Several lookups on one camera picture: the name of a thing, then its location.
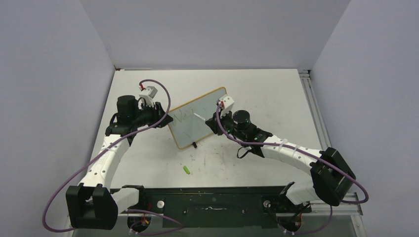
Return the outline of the green marker cap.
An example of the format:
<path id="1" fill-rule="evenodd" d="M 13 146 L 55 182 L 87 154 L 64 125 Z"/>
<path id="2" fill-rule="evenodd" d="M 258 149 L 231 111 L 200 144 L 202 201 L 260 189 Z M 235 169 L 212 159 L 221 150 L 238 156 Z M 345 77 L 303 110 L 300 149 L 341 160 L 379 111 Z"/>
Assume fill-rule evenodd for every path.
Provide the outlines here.
<path id="1" fill-rule="evenodd" d="M 185 171 L 186 174 L 188 174 L 188 175 L 191 174 L 190 171 L 189 171 L 189 169 L 187 168 L 187 166 L 184 166 L 183 167 L 183 170 Z"/>

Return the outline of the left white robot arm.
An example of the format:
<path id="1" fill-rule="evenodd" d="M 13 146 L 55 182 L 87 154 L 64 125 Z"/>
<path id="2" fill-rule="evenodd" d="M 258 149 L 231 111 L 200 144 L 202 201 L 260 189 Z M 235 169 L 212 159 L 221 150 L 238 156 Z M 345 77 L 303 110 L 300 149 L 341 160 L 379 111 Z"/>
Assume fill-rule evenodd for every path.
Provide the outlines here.
<path id="1" fill-rule="evenodd" d="M 147 198 L 139 188 L 125 187 L 112 193 L 110 185 L 122 157 L 128 151 L 139 128 L 161 128 L 172 122 L 160 102 L 150 105 L 144 97 L 120 96 L 117 112 L 105 130 L 99 158 L 77 186 L 69 186 L 66 202 L 75 229 L 111 230 L 118 215 L 128 208 L 139 213 L 146 209 Z"/>

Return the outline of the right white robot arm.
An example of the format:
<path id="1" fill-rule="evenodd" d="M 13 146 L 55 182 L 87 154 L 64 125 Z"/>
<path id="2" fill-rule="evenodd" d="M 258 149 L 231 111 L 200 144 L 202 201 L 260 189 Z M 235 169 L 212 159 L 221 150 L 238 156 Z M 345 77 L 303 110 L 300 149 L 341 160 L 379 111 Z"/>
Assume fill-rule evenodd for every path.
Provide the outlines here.
<path id="1" fill-rule="evenodd" d="M 311 177 L 306 183 L 291 183 L 279 198 L 285 211 L 293 211 L 299 204 L 322 200 L 339 206 L 356 179 L 340 152 L 332 147 L 326 150 L 309 149 L 290 143 L 250 121 L 245 110 L 229 112 L 225 116 L 213 114 L 205 124 L 216 135 L 228 134 L 254 155 L 271 158 L 291 165 Z"/>

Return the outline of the white green marker pen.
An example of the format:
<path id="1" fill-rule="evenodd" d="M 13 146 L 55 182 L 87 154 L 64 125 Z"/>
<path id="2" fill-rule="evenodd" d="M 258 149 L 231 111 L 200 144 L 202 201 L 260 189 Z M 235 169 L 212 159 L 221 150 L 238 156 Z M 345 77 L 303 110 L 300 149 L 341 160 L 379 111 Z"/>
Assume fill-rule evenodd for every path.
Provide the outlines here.
<path id="1" fill-rule="evenodd" d="M 207 121 L 203 116 L 197 114 L 197 113 L 193 113 L 194 116 L 196 116 L 197 118 L 203 120 L 203 121 Z"/>

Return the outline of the yellow framed whiteboard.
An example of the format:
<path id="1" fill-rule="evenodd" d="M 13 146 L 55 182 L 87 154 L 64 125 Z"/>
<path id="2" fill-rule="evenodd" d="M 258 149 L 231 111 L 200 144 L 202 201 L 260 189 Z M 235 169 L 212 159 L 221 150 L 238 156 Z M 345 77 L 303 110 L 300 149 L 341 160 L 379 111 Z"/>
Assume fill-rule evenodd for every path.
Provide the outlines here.
<path id="1" fill-rule="evenodd" d="M 212 118 L 218 99 L 227 94 L 225 87 L 219 87 L 200 97 L 197 97 L 177 108 L 170 110 L 168 115 L 173 118 L 168 126 L 178 149 L 183 150 L 213 135 L 205 121 L 193 113 L 203 116 L 206 120 Z"/>

